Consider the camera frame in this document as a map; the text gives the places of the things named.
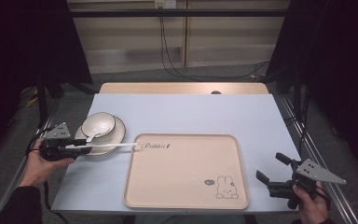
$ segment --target plate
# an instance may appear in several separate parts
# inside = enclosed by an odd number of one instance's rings
[[[93,138],[90,144],[113,144],[113,143],[121,143],[124,139],[124,135],[126,133],[126,127],[124,122],[115,116],[112,116],[115,119],[115,128],[106,134],[105,136]],[[77,129],[75,134],[75,139],[87,139],[87,136],[83,134],[82,127],[80,126]],[[87,154],[88,156],[101,156],[107,153],[114,151],[117,147],[98,147],[98,152],[91,152]]]
[[[115,128],[116,120],[108,113],[96,113],[89,116],[82,124],[81,131],[87,137],[102,137]]]

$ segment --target cable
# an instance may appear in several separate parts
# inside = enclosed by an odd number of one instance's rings
[[[330,195],[328,195],[328,193],[327,193],[324,189],[322,189],[321,187],[316,186],[316,188],[318,188],[318,189],[320,189],[321,191],[324,192],[324,194],[322,194],[322,193],[320,193],[320,192],[318,192],[318,191],[315,191],[317,195],[319,195],[321,198],[323,198],[323,199],[326,201],[327,210],[330,211],[330,209],[331,209],[331,206],[330,206],[330,205],[331,205]]]
[[[175,76],[175,77],[186,77],[184,75],[182,75],[181,73],[179,73],[173,66],[172,61],[171,61],[171,57],[170,57],[170,53],[168,52],[168,45],[167,45],[167,39],[165,38],[165,25],[164,25],[164,19],[162,17],[159,18],[159,25],[160,25],[160,33],[161,33],[161,60],[162,60],[162,65],[165,68],[165,71],[167,71],[170,75]],[[167,52],[167,56],[168,56],[168,61],[170,62],[171,68],[176,72],[176,74],[171,73],[168,68],[165,66],[165,62],[164,62],[164,45],[165,45],[165,51]],[[194,81],[198,81],[200,82],[200,80],[197,80],[193,77],[186,77],[189,78],[191,80]]]
[[[257,67],[260,63],[255,64],[255,68],[254,68],[254,70],[255,70],[255,79],[253,80],[253,82],[255,82],[257,80],[257,70],[260,69],[261,67],[263,67],[266,63],[269,63],[269,62],[262,62],[260,67]]]
[[[43,187],[45,190],[45,206],[46,208],[54,215],[56,215],[57,217],[59,217],[65,224],[68,224],[68,220],[66,220],[66,218],[61,214],[61,213],[57,213],[57,212],[53,212],[51,211],[51,206],[50,203],[48,202],[48,181],[46,181],[45,183],[43,183]]]
[[[171,56],[170,53],[168,52],[168,45],[167,45],[167,40],[166,40],[166,35],[165,35],[165,24],[164,24],[164,19],[162,17],[159,18],[159,23],[160,23],[160,33],[161,33],[161,60],[162,60],[162,65],[164,66],[164,69],[172,76],[174,77],[185,77],[185,78],[189,78],[191,80],[194,81],[198,81],[201,82],[201,80],[198,80],[197,77],[213,77],[213,78],[240,78],[240,77],[248,77],[250,75],[252,75],[253,73],[256,73],[257,70],[259,70],[260,68],[262,68],[265,64],[269,63],[269,61],[266,62],[261,62],[261,63],[257,63],[255,64],[255,68],[252,72],[247,73],[245,75],[241,75],[241,76],[236,76],[236,77],[214,77],[214,76],[185,76],[183,74],[181,74],[180,72],[178,72],[175,67],[172,64],[171,61]],[[168,61],[172,67],[172,69],[175,71],[175,73],[177,74],[173,74],[172,72],[170,72],[168,70],[168,68],[165,66],[165,62],[164,62],[164,49],[167,53],[167,57],[168,57]]]
[[[28,154],[31,152],[31,151],[35,151],[35,150],[40,150],[40,149],[33,149],[31,148],[34,144],[34,141],[36,141],[38,138],[40,138],[40,136],[45,133],[45,132],[48,132],[48,131],[51,131],[52,128],[46,128],[44,130],[42,130],[41,132],[37,133],[36,135],[34,135],[30,142],[28,143],[28,146],[26,148],[26,151],[25,151],[25,155],[26,157],[28,157]],[[44,191],[45,191],[45,206],[46,208],[53,214],[55,214],[56,216],[58,216],[60,219],[62,219],[62,221],[64,223],[68,223],[68,221],[66,220],[66,218],[61,215],[60,213],[56,213],[56,212],[53,212],[51,211],[51,206],[50,206],[50,203],[48,202],[48,181],[46,181],[44,184],[43,184],[43,187],[44,187]]]
[[[170,223],[171,222],[171,220],[173,220],[173,219],[176,219],[178,216],[171,216],[171,217],[168,217],[167,219],[165,219],[164,221],[162,221],[162,224],[164,224],[164,223]]]
[[[257,63],[257,64],[256,64],[256,66],[257,66],[256,69],[257,69],[257,70],[260,69],[262,66],[258,67],[258,65],[260,65],[260,64],[263,64],[263,65],[264,65],[265,63],[269,63],[269,62]],[[248,77],[248,76],[252,75],[254,72],[255,72],[255,69],[254,69],[252,72],[247,73],[247,74],[245,74],[245,75],[241,75],[241,76],[236,76],[236,77],[216,77],[216,78],[240,78],[240,77]],[[213,77],[213,76],[186,76],[186,77]]]

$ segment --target gray carpet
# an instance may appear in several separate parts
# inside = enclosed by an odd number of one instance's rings
[[[197,80],[205,82],[253,82],[257,81],[251,77],[240,78],[221,78],[221,77],[238,77],[252,72],[252,65],[236,66],[215,66],[199,68],[181,68],[177,69],[181,74],[194,77]],[[259,70],[263,74],[266,67]],[[93,75],[93,85],[87,85],[94,90],[100,89],[104,82],[184,82],[194,81],[190,78],[175,77],[164,70],[124,72],[112,75]],[[58,113],[55,115],[52,124],[58,124],[66,121],[69,125],[70,132],[74,133],[82,121],[86,118],[92,102],[92,95],[87,95],[77,89],[63,85],[65,90],[64,97],[60,100]],[[268,90],[274,94],[277,105],[282,111],[282,117],[287,118],[289,115],[284,110],[281,99],[283,97],[293,97],[293,91],[288,94],[280,95],[275,90],[275,83],[268,84]],[[31,98],[32,92],[28,92],[21,97],[21,104],[13,122],[10,124],[0,141],[0,200],[7,190],[7,186],[16,174],[18,167],[24,157],[24,150],[28,141],[36,132],[38,120],[37,104],[31,107],[23,107]],[[48,104],[52,106],[56,100],[48,97]],[[299,143],[299,136],[293,124],[288,124],[289,133],[292,135],[296,145]],[[352,156],[351,151],[344,139],[334,135],[329,120],[324,116],[320,108],[310,99],[310,108],[308,111],[307,131],[314,140],[315,145],[321,152],[328,168],[335,174],[348,181],[346,186],[341,187],[347,196],[351,207],[358,217],[358,161]],[[307,157],[306,151],[303,150],[303,157]],[[53,202],[54,195],[64,176],[65,170],[55,172],[49,180],[50,184],[50,201]],[[336,207],[332,206],[330,213],[336,223],[344,223]],[[121,216],[94,216],[94,215],[71,215],[66,216],[70,223],[122,223]],[[51,214],[44,208],[44,223],[62,223],[55,215]],[[257,214],[258,223],[290,223],[297,218],[297,214]]]

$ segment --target beige plastic tray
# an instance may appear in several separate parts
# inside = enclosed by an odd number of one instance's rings
[[[243,209],[248,189],[237,140],[221,134],[141,134],[124,193],[129,207]]]

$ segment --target sleeve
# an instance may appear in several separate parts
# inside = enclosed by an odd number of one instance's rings
[[[5,223],[42,223],[42,205],[38,188],[19,187],[13,191],[0,212],[0,224]]]
[[[302,222],[300,219],[296,219],[291,224],[302,224]],[[336,224],[336,223],[331,218],[328,218],[327,220],[325,220],[319,224]]]
[[[328,218],[327,220],[325,220],[324,222],[321,222],[319,224],[335,224],[335,222],[332,219]]]

